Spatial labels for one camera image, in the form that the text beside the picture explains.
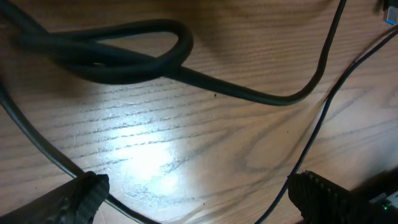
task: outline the black cord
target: black cord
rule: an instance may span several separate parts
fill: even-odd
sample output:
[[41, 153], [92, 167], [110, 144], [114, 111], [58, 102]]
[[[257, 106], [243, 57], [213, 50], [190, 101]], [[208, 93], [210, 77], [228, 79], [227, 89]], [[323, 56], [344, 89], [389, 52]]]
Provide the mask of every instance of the black cord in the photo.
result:
[[[341, 0], [337, 8], [314, 76], [304, 88], [290, 96], [261, 93], [181, 67], [193, 48], [193, 37], [188, 28], [177, 21], [160, 19], [49, 34], [8, 0], [0, 0], [0, 14], [21, 30], [22, 34], [13, 40], [19, 48], [44, 54], [86, 80], [105, 84], [132, 84], [165, 76], [224, 95], [267, 105], [286, 106], [303, 100], [320, 81], [345, 2]], [[178, 36], [178, 41], [171, 50], [157, 58], [95, 42], [148, 32], [171, 32]]]
[[[144, 82], [161, 76], [178, 80], [199, 88], [215, 91], [229, 96], [242, 98], [258, 103], [274, 106], [285, 106], [294, 104], [306, 96], [316, 87], [326, 67], [328, 52], [333, 41], [334, 34], [346, 0], [341, 0], [333, 18], [328, 36], [322, 48], [317, 70], [311, 80], [303, 89], [290, 96], [274, 96], [254, 91], [232, 83], [224, 82], [206, 76], [202, 73], [181, 67], [183, 61], [189, 56], [193, 48], [193, 37], [190, 31], [180, 22], [172, 20], [153, 20], [133, 22], [120, 26], [112, 26], [101, 29], [84, 30], [77, 32], [61, 32], [49, 34], [40, 24], [34, 21], [24, 11], [7, 0], [0, 0], [0, 14], [8, 21], [20, 28], [21, 34], [13, 40], [13, 44], [21, 49], [31, 50], [44, 54], [53, 59], [59, 66], [72, 71], [86, 80], [106, 84], [131, 84]], [[171, 32], [178, 36], [175, 46], [167, 53], [158, 58], [131, 52], [128, 50], [97, 44], [95, 41], [102, 39], [115, 39], [119, 37], [144, 34], [148, 32]], [[300, 159], [296, 163], [292, 174], [300, 167], [306, 153], [315, 139], [322, 121], [326, 116], [327, 109], [337, 90], [343, 84], [350, 73], [371, 54], [380, 49], [389, 41], [396, 31], [386, 40], [383, 40], [372, 51], [354, 63], [346, 70], [338, 83], [333, 87], [325, 103], [314, 133], [311, 135]], [[83, 171], [69, 158], [63, 155], [57, 148], [49, 143], [22, 114], [17, 105], [8, 95], [6, 89], [0, 83], [0, 104], [21, 128], [22, 132], [32, 143], [61, 170], [76, 177]], [[279, 200], [286, 191], [285, 184], [267, 212], [257, 221], [261, 223], [273, 211]], [[125, 216], [138, 223], [157, 223], [137, 212], [132, 211], [112, 195], [106, 200], [108, 204]]]

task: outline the thin black cable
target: thin black cable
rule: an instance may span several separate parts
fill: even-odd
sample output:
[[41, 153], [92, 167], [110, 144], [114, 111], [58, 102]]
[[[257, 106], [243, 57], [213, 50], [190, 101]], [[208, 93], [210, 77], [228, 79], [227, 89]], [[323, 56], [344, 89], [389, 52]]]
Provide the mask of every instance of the thin black cable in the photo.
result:
[[[59, 66], [86, 80], [106, 84], [131, 84], [165, 76], [224, 95], [267, 105], [286, 106], [307, 97], [322, 78], [345, 3], [346, 0], [340, 0], [315, 74], [300, 91], [290, 96], [261, 93], [181, 67], [193, 48], [193, 37], [188, 28], [177, 21], [140, 21], [100, 29], [50, 34], [8, 0], [0, 0], [0, 14], [22, 31], [13, 40], [16, 46], [44, 54]], [[148, 32], [171, 32], [178, 36], [178, 41], [171, 50], [157, 58], [95, 42]]]
[[[335, 97], [337, 91], [341, 88], [341, 86], [344, 84], [344, 82], [347, 80], [349, 75], [352, 74], [352, 72], [357, 68], [359, 65], [361, 65], [366, 59], [368, 59], [372, 54], [376, 53], [379, 49], [381, 49], [386, 43], [388, 43], [393, 37], [395, 37], [398, 34], [398, 30], [395, 27], [395, 31], [388, 35], [383, 41], [381, 41], [379, 44], [377, 44], [372, 50], [370, 50], [367, 54], [365, 54], [363, 57], [361, 57], [358, 61], [352, 63], [351, 65], [348, 66], [348, 68], [343, 72], [343, 74], [340, 76], [336, 84], [333, 86], [333, 88], [330, 90], [328, 97], [326, 99], [325, 105], [323, 107], [321, 116], [319, 117], [319, 120], [317, 122], [317, 125], [315, 126], [315, 129], [313, 130], [310, 139], [308, 140], [307, 144], [304, 147], [303, 152], [300, 155], [300, 158], [296, 162], [296, 165], [292, 169], [290, 175], [293, 175], [297, 173], [299, 170], [301, 164], [303, 163], [305, 156], [307, 155], [307, 152], [310, 150], [311, 145], [313, 144], [315, 138], [317, 137], [317, 134], [319, 130], [321, 129], [322, 122], [325, 120], [326, 114], [329, 110], [329, 107], [331, 105], [331, 101], [333, 100], [333, 97]], [[283, 185], [282, 189], [274, 199], [273, 203], [269, 206], [267, 211], [255, 222], [255, 224], [261, 224], [270, 214], [271, 212], [275, 209], [279, 201], [282, 199], [283, 195], [285, 194], [287, 190], [287, 180], [285, 181], [285, 184]]]

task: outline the wood grain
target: wood grain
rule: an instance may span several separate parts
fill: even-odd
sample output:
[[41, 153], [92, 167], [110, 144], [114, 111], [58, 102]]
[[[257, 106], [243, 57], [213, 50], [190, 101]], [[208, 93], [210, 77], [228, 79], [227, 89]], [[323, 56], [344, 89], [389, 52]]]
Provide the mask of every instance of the wood grain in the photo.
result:
[[[195, 34], [185, 66], [288, 95], [313, 75], [337, 0], [15, 0], [50, 31], [178, 19]], [[0, 22], [0, 70], [37, 129], [84, 170], [107, 173], [111, 192], [164, 223], [253, 223], [282, 187], [320, 102], [350, 61], [389, 26], [375, 0], [348, 0], [325, 76], [296, 105], [274, 107], [166, 78], [126, 86], [88, 83], [18, 52]], [[151, 34], [105, 42], [159, 55], [176, 41]], [[337, 94], [302, 170], [352, 189], [398, 165], [398, 40], [363, 63]], [[0, 214], [70, 180], [0, 110]], [[295, 223], [287, 196], [266, 223]], [[107, 205], [95, 223], [132, 223]]]

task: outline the black cable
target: black cable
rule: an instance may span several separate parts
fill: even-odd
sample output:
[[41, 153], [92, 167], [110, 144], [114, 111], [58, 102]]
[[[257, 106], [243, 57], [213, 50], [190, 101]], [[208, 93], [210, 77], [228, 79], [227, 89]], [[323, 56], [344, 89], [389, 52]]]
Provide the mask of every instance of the black cable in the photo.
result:
[[[8, 0], [0, 0], [0, 14], [21, 30], [22, 34], [13, 40], [19, 48], [44, 54], [86, 80], [106, 84], [131, 84], [165, 76], [224, 95], [267, 105], [286, 106], [303, 100], [320, 81], [345, 2], [346, 0], [341, 0], [336, 10], [314, 76], [300, 91], [290, 96], [261, 93], [181, 67], [193, 48], [193, 37], [187, 27], [177, 21], [141, 21], [100, 29], [49, 34]], [[171, 32], [178, 36], [178, 42], [157, 58], [95, 42], [148, 32]]]
[[[345, 3], [346, 0], [341, 0], [339, 3], [325, 44], [322, 48], [318, 67], [314, 76], [303, 89], [290, 96], [268, 95], [266, 93], [261, 93], [242, 86], [237, 86], [232, 83], [208, 77], [202, 73], [190, 70], [188, 68], [181, 67], [182, 62], [189, 56], [193, 48], [193, 38], [190, 31], [183, 24], [177, 21], [142, 21], [101, 29], [49, 34], [29, 15], [7, 0], [0, 0], [0, 14], [8, 19], [10, 23], [20, 28], [22, 34], [18, 35], [13, 40], [13, 43], [16, 44], [16, 46], [20, 47], [21, 49], [27, 49], [44, 54], [52, 58], [53, 61], [61, 67], [72, 71], [79, 77], [86, 80], [106, 84], [131, 84], [165, 76], [180, 82], [225, 95], [255, 101], [258, 103], [264, 103], [267, 105], [285, 106], [304, 99], [311, 93], [311, 91], [320, 81], [325, 71], [328, 52], [337, 29], [338, 21], [343, 13]], [[119, 49], [117, 47], [97, 44], [95, 42], [96, 40], [115, 39], [128, 35], [137, 35], [148, 32], [171, 32], [178, 36], [178, 41], [171, 50], [158, 58]], [[365, 55], [361, 59], [365, 60], [370, 55]], [[356, 66], [353, 65], [351, 68], [353, 69], [350, 70], [346, 76], [348, 76], [356, 68]], [[333, 88], [331, 93], [333, 91], [336, 92], [343, 84], [344, 80], [337, 88]], [[313, 140], [315, 139], [315, 136], [319, 131], [322, 121], [326, 115], [327, 108], [329, 107], [330, 101], [334, 94], [329, 95], [320, 121], [318, 122], [314, 133], [312, 134], [292, 173], [297, 171]], [[77, 175], [83, 173], [83, 171], [76, 164], [74, 164], [69, 158], [67, 158], [60, 151], [58, 151], [58, 149], [51, 145], [29, 123], [20, 109], [12, 101], [11, 97], [7, 94], [7, 91], [1, 85], [1, 83], [0, 104], [2, 104], [6, 112], [16, 122], [18, 127], [21, 128], [22, 132], [55, 165], [59, 166], [59, 168], [72, 177], [76, 177]], [[285, 191], [286, 184], [268, 211], [259, 219], [259, 221], [257, 221], [258, 223], [265, 220], [265, 218], [277, 205]], [[127, 208], [127, 206], [123, 205], [111, 195], [106, 202], [138, 223], [157, 223], [156, 221], [153, 221], [150, 218], [147, 218]]]
[[[340, 76], [336, 84], [333, 86], [333, 88], [330, 90], [328, 97], [326, 99], [325, 105], [323, 107], [321, 116], [319, 117], [319, 120], [317, 122], [317, 125], [315, 126], [315, 129], [313, 130], [310, 139], [308, 140], [307, 144], [304, 147], [303, 152], [300, 155], [300, 158], [296, 162], [296, 165], [292, 169], [290, 175], [297, 173], [299, 170], [301, 164], [304, 161], [305, 156], [307, 155], [307, 152], [310, 150], [312, 143], [314, 142], [315, 138], [317, 137], [317, 134], [319, 130], [321, 129], [322, 122], [326, 117], [326, 114], [329, 110], [331, 101], [333, 100], [333, 97], [335, 97], [337, 91], [341, 88], [341, 86], [344, 84], [344, 82], [347, 80], [349, 75], [357, 68], [359, 65], [361, 65], [366, 59], [368, 59], [372, 54], [376, 53], [380, 48], [382, 48], [386, 43], [388, 43], [393, 37], [395, 37], [398, 34], [398, 29], [395, 28], [395, 31], [388, 35], [383, 41], [381, 41], [379, 44], [377, 44], [372, 50], [370, 50], [367, 54], [365, 54], [363, 57], [361, 57], [358, 61], [353, 62], [351, 65], [348, 66], [348, 68], [343, 72], [343, 74]], [[279, 201], [282, 199], [283, 195], [285, 194], [287, 190], [287, 180], [285, 184], [283, 185], [282, 189], [274, 199], [273, 203], [269, 206], [267, 211], [255, 222], [255, 224], [261, 224], [274, 210], [276, 205], [279, 203]]]

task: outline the cable end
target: cable end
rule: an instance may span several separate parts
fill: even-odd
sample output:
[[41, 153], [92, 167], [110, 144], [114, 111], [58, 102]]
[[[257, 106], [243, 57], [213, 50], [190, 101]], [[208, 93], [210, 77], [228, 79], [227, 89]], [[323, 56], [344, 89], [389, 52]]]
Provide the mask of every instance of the cable end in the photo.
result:
[[396, 25], [398, 21], [398, 8], [390, 6], [384, 10], [384, 21], [393, 26]]

